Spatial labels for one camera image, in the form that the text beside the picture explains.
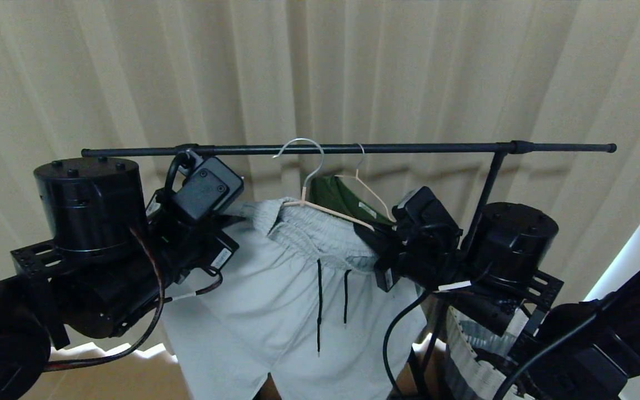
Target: hanger hook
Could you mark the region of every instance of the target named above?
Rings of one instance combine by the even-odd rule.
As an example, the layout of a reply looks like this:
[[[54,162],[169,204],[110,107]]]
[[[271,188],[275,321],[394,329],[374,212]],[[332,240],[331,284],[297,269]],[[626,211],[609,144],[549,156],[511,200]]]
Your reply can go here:
[[[280,157],[280,155],[283,154],[283,152],[285,151],[285,149],[288,147],[289,144],[297,142],[299,140],[305,140],[306,142],[310,142],[312,144],[315,145],[315,147],[318,148],[318,150],[320,150],[320,165],[318,165],[317,168],[315,168],[315,170],[313,172],[311,172],[307,177],[305,177],[305,182],[303,182],[303,187],[308,187],[308,182],[310,182],[310,179],[312,179],[313,176],[315,176],[315,174],[317,174],[318,172],[320,172],[320,170],[322,169],[322,164],[325,163],[325,151],[322,149],[322,146],[312,140],[312,139],[306,139],[305,137],[298,137],[297,139],[293,139],[289,142],[287,142],[286,144],[283,144],[283,147],[280,148],[280,151],[278,152],[277,155],[274,155],[273,158],[278,158]]]
[[[362,163],[364,162],[365,157],[367,156],[367,153],[364,151],[364,147],[361,143],[355,143],[357,144],[360,149],[362,149],[362,159],[360,159],[360,162],[357,163],[357,167],[355,167],[355,169],[360,169],[360,165],[362,165]]]

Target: drawstring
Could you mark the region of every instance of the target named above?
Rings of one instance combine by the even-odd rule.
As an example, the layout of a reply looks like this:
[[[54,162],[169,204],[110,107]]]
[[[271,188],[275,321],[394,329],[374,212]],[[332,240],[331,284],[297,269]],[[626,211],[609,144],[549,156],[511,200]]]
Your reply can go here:
[[[322,265],[320,264],[320,259],[318,258],[318,296],[319,296],[319,307],[318,307],[318,357],[320,357],[320,324],[322,324]]]
[[[345,271],[345,314],[342,317],[342,321],[345,324],[347,324],[347,276],[350,275],[350,271],[352,270]]]

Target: green shirt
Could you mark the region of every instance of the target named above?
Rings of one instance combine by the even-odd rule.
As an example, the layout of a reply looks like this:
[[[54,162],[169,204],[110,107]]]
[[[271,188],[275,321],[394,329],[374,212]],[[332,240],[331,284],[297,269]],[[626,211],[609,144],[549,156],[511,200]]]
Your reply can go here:
[[[386,216],[376,212],[357,197],[338,177],[313,179],[308,188],[307,200],[358,220],[394,225]]]

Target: beige hanger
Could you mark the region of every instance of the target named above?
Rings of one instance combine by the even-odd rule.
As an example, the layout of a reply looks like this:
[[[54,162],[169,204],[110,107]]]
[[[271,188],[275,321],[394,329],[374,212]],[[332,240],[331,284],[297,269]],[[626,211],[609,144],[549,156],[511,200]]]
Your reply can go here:
[[[290,142],[287,142],[286,144],[284,144],[283,147],[281,147],[281,149],[278,152],[278,154],[274,155],[273,158],[280,157],[280,155],[283,154],[283,152],[285,151],[286,147],[288,147],[289,144],[291,144],[293,142],[297,142],[299,140],[305,140],[307,142],[310,142],[310,143],[314,144],[315,147],[317,147],[320,150],[320,155],[321,155],[321,157],[320,157],[320,165],[317,168],[315,168],[315,170],[313,172],[311,172],[307,176],[307,178],[305,178],[305,182],[303,182],[303,190],[300,193],[300,201],[299,202],[286,202],[286,203],[283,203],[281,205],[281,207],[287,207],[287,206],[304,207],[304,206],[307,206],[307,207],[310,207],[310,208],[315,208],[315,210],[320,210],[321,212],[328,213],[328,214],[336,216],[338,218],[343,218],[343,219],[348,220],[350,222],[358,223],[358,224],[360,224],[362,226],[365,226],[366,228],[369,228],[370,230],[374,231],[374,227],[371,226],[369,223],[366,223],[365,221],[360,221],[357,218],[353,218],[353,217],[345,215],[343,213],[338,213],[335,210],[330,210],[330,208],[325,208],[325,207],[322,207],[322,206],[318,206],[315,203],[307,202],[305,200],[305,195],[306,195],[307,189],[308,189],[308,182],[310,182],[310,179],[312,179],[312,177],[315,174],[317,174],[320,171],[320,169],[322,169],[322,165],[325,162],[325,151],[323,151],[322,146],[320,144],[318,144],[318,142],[315,142],[314,140],[305,139],[304,137],[299,137],[297,139],[293,139]]]
[[[369,186],[367,186],[367,184],[366,184],[366,183],[364,183],[364,182],[362,181],[362,179],[360,179],[360,165],[362,165],[362,162],[364,162],[364,158],[365,158],[365,156],[367,155],[367,153],[364,151],[364,147],[362,146],[362,144],[360,144],[360,143],[356,143],[356,144],[360,147],[360,149],[362,149],[362,159],[360,160],[360,162],[358,162],[358,163],[357,163],[357,167],[355,168],[355,176],[354,176],[354,177],[352,177],[351,175],[335,175],[335,176],[336,176],[336,177],[338,177],[338,178],[351,178],[351,179],[355,179],[357,182],[361,183],[361,184],[365,187],[365,189],[366,189],[366,190],[369,190],[369,192],[370,192],[374,197],[376,197],[376,198],[377,198],[377,200],[379,200],[379,202],[382,204],[382,206],[384,206],[384,212],[385,212],[385,214],[384,214],[384,215],[386,215],[386,216],[387,216],[387,218],[389,218],[389,221],[396,222],[397,220],[395,220],[395,219],[394,219],[394,217],[392,216],[392,214],[391,214],[391,213],[389,213],[389,207],[387,207],[387,204],[386,204],[386,203],[384,203],[384,200],[382,200],[382,198],[381,198],[381,197],[379,197],[379,195],[377,195],[377,194],[374,192],[374,190],[371,190],[371,188],[370,188]]]

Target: curtain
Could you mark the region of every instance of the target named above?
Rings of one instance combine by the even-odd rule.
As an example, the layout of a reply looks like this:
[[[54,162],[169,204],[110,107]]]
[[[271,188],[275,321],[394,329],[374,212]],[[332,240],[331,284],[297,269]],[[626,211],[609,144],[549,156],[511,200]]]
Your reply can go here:
[[[615,142],[508,156],[490,198],[558,221],[541,269],[564,280],[559,302],[579,301],[640,223],[640,0],[0,2],[0,278],[9,250],[50,238],[40,164],[84,147],[295,137]],[[323,174],[358,159],[328,155]],[[222,160],[262,200],[298,197],[319,157]],[[136,161],[149,198],[170,158]],[[371,154],[361,175],[387,203],[429,186],[465,229],[489,164]]]

